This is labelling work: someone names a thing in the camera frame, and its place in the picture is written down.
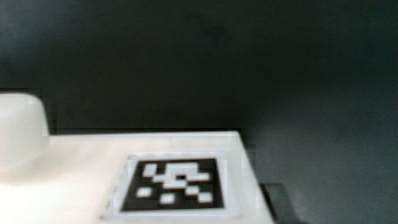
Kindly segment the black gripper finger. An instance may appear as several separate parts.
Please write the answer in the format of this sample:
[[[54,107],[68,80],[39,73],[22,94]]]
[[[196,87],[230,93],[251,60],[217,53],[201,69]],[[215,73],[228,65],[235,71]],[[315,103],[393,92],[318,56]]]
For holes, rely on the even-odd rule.
[[[276,224],[304,224],[295,214],[286,188],[281,183],[262,183],[262,192]]]

